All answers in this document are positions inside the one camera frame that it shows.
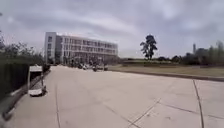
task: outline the grass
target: grass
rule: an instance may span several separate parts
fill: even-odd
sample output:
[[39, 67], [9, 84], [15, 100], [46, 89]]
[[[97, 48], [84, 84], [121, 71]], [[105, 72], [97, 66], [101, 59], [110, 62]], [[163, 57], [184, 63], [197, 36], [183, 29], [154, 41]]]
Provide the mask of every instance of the grass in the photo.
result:
[[199, 66], [176, 66], [176, 67], [111, 66], [109, 67], [109, 70], [133, 71], [142, 73], [175, 73], [175, 74], [196, 75], [196, 76], [224, 77], [224, 68], [219, 67], [201, 68]]

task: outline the road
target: road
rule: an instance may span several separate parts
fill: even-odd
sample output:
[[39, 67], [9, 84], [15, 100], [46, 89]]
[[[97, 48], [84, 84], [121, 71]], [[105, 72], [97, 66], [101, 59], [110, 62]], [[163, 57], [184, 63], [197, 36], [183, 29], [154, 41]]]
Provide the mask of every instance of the road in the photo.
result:
[[224, 128], [224, 83], [52, 67], [10, 128]]

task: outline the building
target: building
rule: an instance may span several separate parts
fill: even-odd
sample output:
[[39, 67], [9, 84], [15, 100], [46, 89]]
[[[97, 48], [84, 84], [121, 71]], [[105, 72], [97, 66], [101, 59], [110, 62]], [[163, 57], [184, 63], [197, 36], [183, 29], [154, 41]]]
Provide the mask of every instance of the building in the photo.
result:
[[196, 53], [196, 44], [193, 44], [193, 54], [195, 54]]
[[117, 58], [118, 45], [106, 41], [46, 32], [44, 55], [47, 63], [66, 64], [77, 59], [88, 62], [93, 57], [111, 60]]

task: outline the sky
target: sky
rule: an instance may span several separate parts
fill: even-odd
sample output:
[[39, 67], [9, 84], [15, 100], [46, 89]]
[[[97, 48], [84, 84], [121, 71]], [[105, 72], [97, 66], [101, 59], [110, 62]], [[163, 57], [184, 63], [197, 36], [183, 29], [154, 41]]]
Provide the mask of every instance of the sky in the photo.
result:
[[224, 41], [223, 0], [1, 0], [5, 43], [27, 43], [43, 52], [45, 32], [118, 44], [120, 57], [143, 57], [152, 34], [155, 56], [172, 57]]

